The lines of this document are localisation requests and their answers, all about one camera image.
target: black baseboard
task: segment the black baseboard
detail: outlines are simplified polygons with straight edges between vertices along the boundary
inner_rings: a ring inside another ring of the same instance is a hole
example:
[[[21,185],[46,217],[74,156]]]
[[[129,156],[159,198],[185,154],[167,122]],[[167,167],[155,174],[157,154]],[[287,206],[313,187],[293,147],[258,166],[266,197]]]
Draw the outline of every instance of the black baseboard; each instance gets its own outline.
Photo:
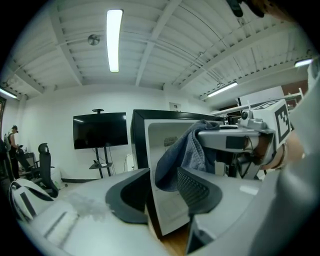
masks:
[[[62,178],[61,180],[65,183],[86,183],[86,182],[96,181],[100,179],[99,178],[92,178],[92,179]]]

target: standing person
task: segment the standing person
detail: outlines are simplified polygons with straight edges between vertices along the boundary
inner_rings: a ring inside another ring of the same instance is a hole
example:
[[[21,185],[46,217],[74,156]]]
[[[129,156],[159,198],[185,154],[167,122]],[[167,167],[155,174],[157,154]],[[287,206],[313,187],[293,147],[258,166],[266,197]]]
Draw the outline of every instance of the standing person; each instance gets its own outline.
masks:
[[[19,133],[18,127],[16,125],[12,126],[11,132],[8,134],[8,140],[10,143],[9,156],[11,161],[12,173],[14,178],[17,180],[20,178],[19,176],[19,165],[18,160],[16,158],[17,149],[19,148],[15,141],[15,133]]]

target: television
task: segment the television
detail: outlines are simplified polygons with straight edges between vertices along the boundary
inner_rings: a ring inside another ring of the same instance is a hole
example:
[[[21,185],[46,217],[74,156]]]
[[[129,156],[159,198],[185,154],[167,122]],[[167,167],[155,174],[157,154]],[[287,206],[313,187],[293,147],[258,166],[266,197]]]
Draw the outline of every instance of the television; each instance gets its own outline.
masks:
[[[74,149],[128,144],[126,113],[100,113],[73,117]]]

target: white corrugated ceiling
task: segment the white corrugated ceiling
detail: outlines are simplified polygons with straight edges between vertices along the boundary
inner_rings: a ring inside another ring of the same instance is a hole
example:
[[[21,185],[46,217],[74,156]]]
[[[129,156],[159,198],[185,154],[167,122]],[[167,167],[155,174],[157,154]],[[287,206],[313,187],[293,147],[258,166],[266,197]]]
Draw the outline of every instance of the white corrugated ceiling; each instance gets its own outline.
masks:
[[[244,16],[236,18],[226,0],[58,0],[26,27],[2,80],[29,98],[93,84],[162,90],[167,83],[204,99],[315,54],[294,23],[241,7]],[[124,10],[119,73],[109,71],[107,59],[109,9]],[[92,34],[100,36],[96,46],[88,44]]]

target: blue towel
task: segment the blue towel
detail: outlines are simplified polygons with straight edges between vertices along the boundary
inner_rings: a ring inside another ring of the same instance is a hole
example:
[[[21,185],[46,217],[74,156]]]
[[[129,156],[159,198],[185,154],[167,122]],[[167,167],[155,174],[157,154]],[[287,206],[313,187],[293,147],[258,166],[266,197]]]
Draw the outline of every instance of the blue towel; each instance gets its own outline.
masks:
[[[215,173],[216,151],[203,148],[198,132],[219,130],[216,122],[200,120],[189,129],[164,153],[155,169],[155,185],[168,192],[177,190],[177,168],[192,168],[201,172]]]

